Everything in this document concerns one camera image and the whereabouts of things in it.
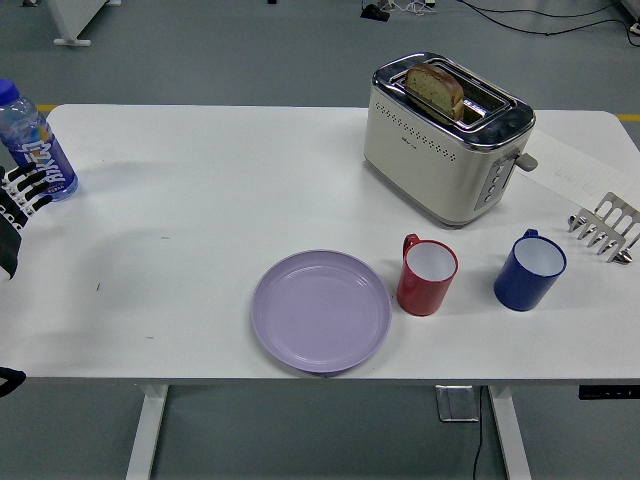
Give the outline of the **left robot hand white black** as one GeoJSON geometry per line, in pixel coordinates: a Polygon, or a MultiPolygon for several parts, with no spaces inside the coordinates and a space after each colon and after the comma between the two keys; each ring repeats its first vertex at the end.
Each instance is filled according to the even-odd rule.
{"type": "Polygon", "coordinates": [[[11,280],[18,268],[21,230],[44,206],[52,202],[49,182],[36,164],[6,171],[1,168],[1,283],[11,280]]]}

